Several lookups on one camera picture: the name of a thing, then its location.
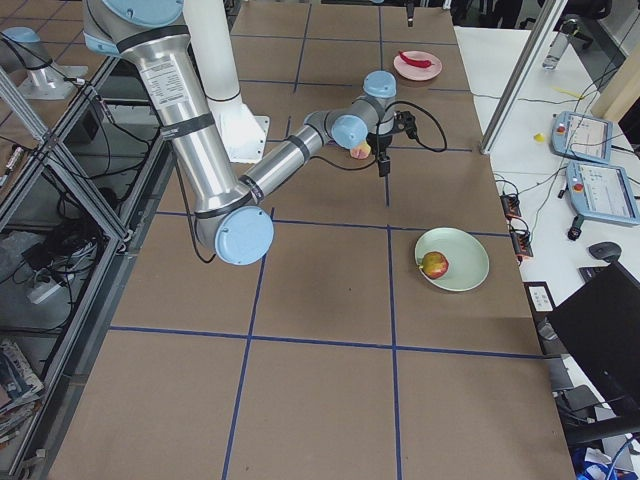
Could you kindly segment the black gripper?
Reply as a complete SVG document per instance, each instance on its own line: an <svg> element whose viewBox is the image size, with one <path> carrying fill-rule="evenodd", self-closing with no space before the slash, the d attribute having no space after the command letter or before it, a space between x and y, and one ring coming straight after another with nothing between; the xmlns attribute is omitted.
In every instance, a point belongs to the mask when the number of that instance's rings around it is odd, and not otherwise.
<svg viewBox="0 0 640 480"><path fill-rule="evenodd" d="M405 1L405 10L407 25L414 25L414 1ZM371 148L371 154L376 157L378 174L380 176L388 176L391 171L391 159L387 155L387 149L393 141L392 133L369 133L367 135L367 144Z"/></svg>

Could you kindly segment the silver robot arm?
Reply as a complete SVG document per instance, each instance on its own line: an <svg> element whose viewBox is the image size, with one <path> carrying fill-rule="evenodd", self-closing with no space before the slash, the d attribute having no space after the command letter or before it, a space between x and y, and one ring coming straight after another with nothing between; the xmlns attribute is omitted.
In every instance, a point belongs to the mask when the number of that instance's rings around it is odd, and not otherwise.
<svg viewBox="0 0 640 480"><path fill-rule="evenodd" d="M196 197L195 236L229 264L263 257L274 237L261 201L326 143L349 150L393 125L396 80L369 73L363 94L309 114L266 152L266 133L242 100L221 1L86 1L85 42L137 69Z"/></svg>

